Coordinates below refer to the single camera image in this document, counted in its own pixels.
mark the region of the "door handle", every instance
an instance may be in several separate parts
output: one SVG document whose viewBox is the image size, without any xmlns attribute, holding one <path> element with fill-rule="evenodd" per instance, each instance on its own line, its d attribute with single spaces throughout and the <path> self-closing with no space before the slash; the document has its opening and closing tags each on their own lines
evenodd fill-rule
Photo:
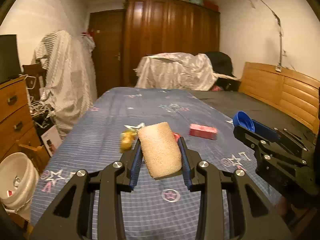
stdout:
<svg viewBox="0 0 320 240">
<path fill-rule="evenodd" d="M 17 97 L 16 95 L 14 95 L 14 96 L 11 97 L 11 98 L 8 98 L 8 105 L 9 105 L 9 106 L 14 105 L 14 104 L 17 102 L 17 99 L 18 99 L 18 97 Z"/>
<path fill-rule="evenodd" d="M 118 55 L 115 55 L 115 57 L 118 58 L 118 60 L 120 61 L 121 57 L 120 57 L 120 52 L 118 52 Z"/>
</svg>

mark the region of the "black screen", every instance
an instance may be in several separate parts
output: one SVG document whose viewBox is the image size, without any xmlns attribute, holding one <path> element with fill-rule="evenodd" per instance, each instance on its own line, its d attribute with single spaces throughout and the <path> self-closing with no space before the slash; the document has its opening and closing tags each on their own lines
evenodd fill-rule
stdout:
<svg viewBox="0 0 320 240">
<path fill-rule="evenodd" d="M 21 74 L 17 50 L 17 36 L 0 35 L 0 84 Z"/>
</svg>

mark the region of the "beige sponge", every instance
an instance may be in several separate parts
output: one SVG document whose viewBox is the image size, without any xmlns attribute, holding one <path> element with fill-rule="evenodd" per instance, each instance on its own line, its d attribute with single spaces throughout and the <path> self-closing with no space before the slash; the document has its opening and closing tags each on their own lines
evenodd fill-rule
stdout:
<svg viewBox="0 0 320 240">
<path fill-rule="evenodd" d="M 181 169 L 181 152 L 167 122 L 145 126 L 138 136 L 151 177 L 164 177 Z"/>
</svg>

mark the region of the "black bedsheet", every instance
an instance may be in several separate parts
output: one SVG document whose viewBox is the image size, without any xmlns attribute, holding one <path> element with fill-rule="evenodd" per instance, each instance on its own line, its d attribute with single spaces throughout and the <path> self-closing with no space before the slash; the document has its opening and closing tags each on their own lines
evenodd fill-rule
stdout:
<svg viewBox="0 0 320 240">
<path fill-rule="evenodd" d="M 254 119 L 268 127 L 286 128 L 301 138 L 313 141 L 314 133 L 305 125 L 255 98 L 234 91 L 189 91 L 209 106 L 232 118 L 236 112 L 244 111 Z"/>
</svg>

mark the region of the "blue gripper pad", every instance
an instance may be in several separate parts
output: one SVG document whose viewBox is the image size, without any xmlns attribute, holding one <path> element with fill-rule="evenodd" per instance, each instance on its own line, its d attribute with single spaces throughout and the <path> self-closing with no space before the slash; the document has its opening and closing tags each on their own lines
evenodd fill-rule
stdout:
<svg viewBox="0 0 320 240">
<path fill-rule="evenodd" d="M 131 178 L 130 178 L 130 188 L 133 190 L 134 187 L 138 183 L 138 178 L 139 178 L 139 173 L 140 173 L 140 168 L 141 168 L 141 163 L 142 163 L 142 150 L 141 150 L 141 145 L 139 145 L 136 155 L 134 156 L 134 160 L 132 163 L 132 168 L 131 168 Z"/>
<path fill-rule="evenodd" d="M 252 120 L 252 122 L 254 124 L 256 134 L 262 136 L 270 142 L 279 141 L 279 135 L 274 129 L 271 129 L 264 124 L 257 122 L 256 120 Z"/>
<path fill-rule="evenodd" d="M 191 182 L 191 169 L 190 169 L 190 165 L 187 159 L 187 155 L 186 152 L 183 148 L 182 145 L 182 141 L 179 138 L 178 139 L 178 146 L 181 152 L 181 161 L 182 161 L 182 175 L 183 175 L 183 180 L 184 180 L 184 185 L 187 186 L 188 190 L 190 190 L 190 187 L 192 186 L 192 182 Z"/>
</svg>

